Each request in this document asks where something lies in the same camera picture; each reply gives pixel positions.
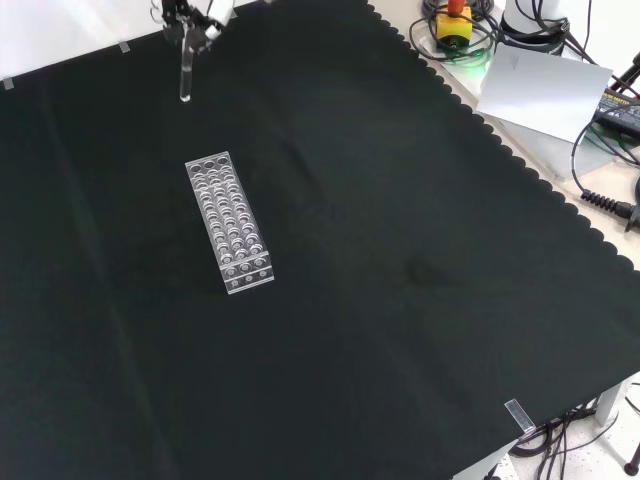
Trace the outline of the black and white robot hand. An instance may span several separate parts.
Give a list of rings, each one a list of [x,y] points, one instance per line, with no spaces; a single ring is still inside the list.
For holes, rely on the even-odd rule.
[[[151,2],[150,15],[162,25],[167,41],[186,43],[192,52],[200,53],[223,33],[234,7],[234,0],[210,1],[202,12],[187,0],[162,0]]]

